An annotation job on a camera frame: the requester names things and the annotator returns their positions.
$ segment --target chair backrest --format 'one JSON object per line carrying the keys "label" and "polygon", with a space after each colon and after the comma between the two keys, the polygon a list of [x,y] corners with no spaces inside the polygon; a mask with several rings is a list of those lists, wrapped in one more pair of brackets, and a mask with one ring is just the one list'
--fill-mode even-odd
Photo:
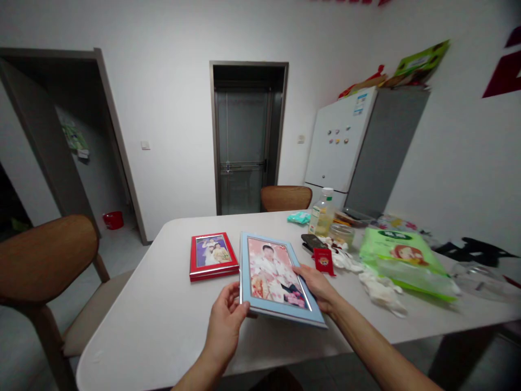
{"label": "chair backrest", "polygon": [[268,212],[307,209],[313,197],[311,189],[305,186],[267,186],[260,193]]}
{"label": "chair backrest", "polygon": [[71,215],[0,243],[0,304],[45,304],[59,296],[95,259],[92,222]]}

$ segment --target white refrigerator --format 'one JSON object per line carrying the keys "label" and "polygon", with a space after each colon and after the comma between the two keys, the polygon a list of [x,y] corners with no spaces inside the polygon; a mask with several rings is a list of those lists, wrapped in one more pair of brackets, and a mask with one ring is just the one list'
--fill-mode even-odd
{"label": "white refrigerator", "polygon": [[428,98],[421,87],[372,87],[320,109],[304,180],[312,204],[332,187],[337,208],[383,213]]}
{"label": "white refrigerator", "polygon": [[312,205],[332,187],[333,204],[344,206],[376,95],[372,87],[318,111],[304,180]]}

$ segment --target white table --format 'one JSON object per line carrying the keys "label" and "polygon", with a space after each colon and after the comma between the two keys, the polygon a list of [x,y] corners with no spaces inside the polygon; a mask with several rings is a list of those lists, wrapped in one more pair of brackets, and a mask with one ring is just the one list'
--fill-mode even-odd
{"label": "white table", "polygon": [[[173,220],[164,225],[131,279],[81,355],[76,374],[81,391],[145,390],[174,385],[197,359],[205,342],[211,306],[238,275],[190,283],[190,238],[227,232],[238,255],[241,231],[291,242],[299,262],[313,265],[302,248],[306,229],[286,222],[291,212]],[[357,231],[355,246],[363,230]],[[438,255],[450,269],[454,261]],[[391,343],[443,335],[521,318],[521,308],[463,294],[452,310],[436,300],[401,297],[409,311],[398,319],[372,304],[354,274],[329,278]],[[237,353],[226,374],[288,365],[351,352],[333,322],[324,331],[288,321],[246,319]]]}

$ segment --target wooden chair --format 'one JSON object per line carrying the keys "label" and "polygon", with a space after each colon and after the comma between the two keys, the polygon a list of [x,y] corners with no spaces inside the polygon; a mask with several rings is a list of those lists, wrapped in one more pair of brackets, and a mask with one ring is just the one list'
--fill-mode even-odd
{"label": "wooden chair", "polygon": [[260,190],[260,201],[268,212],[307,209],[313,197],[305,186],[266,186]]}
{"label": "wooden chair", "polygon": [[[92,222],[80,215],[51,221],[0,243],[0,304],[32,322],[60,391],[77,390],[68,357],[83,352],[133,271],[110,279],[98,245]],[[91,263],[101,285],[62,336],[47,303]]]}

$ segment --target white wall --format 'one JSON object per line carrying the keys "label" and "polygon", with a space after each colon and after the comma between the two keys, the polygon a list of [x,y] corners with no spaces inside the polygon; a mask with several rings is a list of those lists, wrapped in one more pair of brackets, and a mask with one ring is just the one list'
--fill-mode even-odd
{"label": "white wall", "polygon": [[61,217],[2,83],[0,83],[0,162],[33,226]]}
{"label": "white wall", "polygon": [[387,212],[444,238],[521,255],[521,91],[481,99],[521,24],[517,0],[394,0],[381,7],[370,68],[451,39]]}
{"label": "white wall", "polygon": [[0,46],[103,50],[152,240],[171,219],[215,214],[209,61],[289,62],[278,182],[301,184],[317,109],[372,73],[375,12],[303,0],[10,0]]}
{"label": "white wall", "polygon": [[126,213],[127,208],[109,134],[103,122],[101,80],[79,75],[78,78],[51,80],[46,87],[55,102],[60,122],[74,123],[88,145],[88,161],[79,159],[76,153],[71,154],[103,235],[106,230],[103,215],[113,211]]}

